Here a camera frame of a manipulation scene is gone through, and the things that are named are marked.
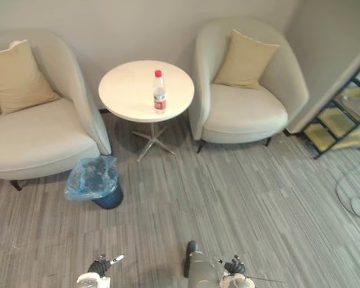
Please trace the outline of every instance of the pillow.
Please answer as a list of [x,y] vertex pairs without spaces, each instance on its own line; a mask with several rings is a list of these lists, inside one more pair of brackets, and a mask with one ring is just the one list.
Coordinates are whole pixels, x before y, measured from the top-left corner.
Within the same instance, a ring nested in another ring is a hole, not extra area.
[[0,51],[0,108],[3,114],[59,98],[38,69],[27,40]]
[[279,47],[258,42],[232,30],[228,53],[214,83],[258,88],[260,77]]

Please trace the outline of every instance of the glass shelf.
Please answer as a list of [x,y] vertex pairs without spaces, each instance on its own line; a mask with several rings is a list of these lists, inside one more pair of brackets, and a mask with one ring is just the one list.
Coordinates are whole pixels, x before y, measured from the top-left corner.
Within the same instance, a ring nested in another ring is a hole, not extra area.
[[360,146],[360,68],[304,128],[303,134],[319,153]]
[[336,140],[321,124],[310,124],[304,134],[311,140],[312,144],[320,152],[326,151]]
[[337,138],[343,137],[356,126],[356,124],[337,107],[325,109],[318,118]]
[[349,118],[360,123],[360,87],[350,82],[334,99],[334,104]]

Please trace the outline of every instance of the shelf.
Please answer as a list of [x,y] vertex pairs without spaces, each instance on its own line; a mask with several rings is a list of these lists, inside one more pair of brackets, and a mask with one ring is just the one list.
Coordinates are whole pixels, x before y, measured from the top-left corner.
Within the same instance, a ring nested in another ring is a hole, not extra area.
[[334,104],[353,122],[360,122],[360,87],[348,85],[335,97]]
[[321,124],[310,124],[304,130],[304,134],[320,152],[326,151],[336,142]]
[[337,138],[343,137],[356,125],[339,108],[327,108],[318,118]]
[[334,145],[333,149],[342,149],[353,146],[360,146],[360,134],[359,135],[348,135],[342,141]]

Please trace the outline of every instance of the cushion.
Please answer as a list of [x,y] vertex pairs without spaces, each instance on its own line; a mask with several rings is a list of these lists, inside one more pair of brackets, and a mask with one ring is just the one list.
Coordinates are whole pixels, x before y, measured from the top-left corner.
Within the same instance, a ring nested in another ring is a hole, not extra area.
[[277,133],[288,121],[282,103],[266,88],[211,85],[207,130],[223,133]]
[[233,30],[228,53],[214,83],[258,88],[260,77],[279,47],[258,42]]
[[42,169],[85,151],[98,153],[97,144],[66,98],[0,115],[0,172]]
[[0,51],[0,108],[3,114],[59,98],[38,69],[28,41]]

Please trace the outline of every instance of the blue trash can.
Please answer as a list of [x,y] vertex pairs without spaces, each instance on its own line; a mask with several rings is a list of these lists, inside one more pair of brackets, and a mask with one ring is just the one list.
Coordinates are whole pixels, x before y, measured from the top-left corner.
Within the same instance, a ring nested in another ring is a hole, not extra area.
[[79,160],[65,187],[65,198],[72,201],[93,201],[104,209],[119,206],[124,198],[116,166],[117,158],[100,156]]
[[95,202],[98,206],[110,210],[119,206],[123,198],[124,198],[124,194],[122,192],[122,188],[118,181],[118,186],[112,193],[110,193],[106,197],[93,199],[92,201]]

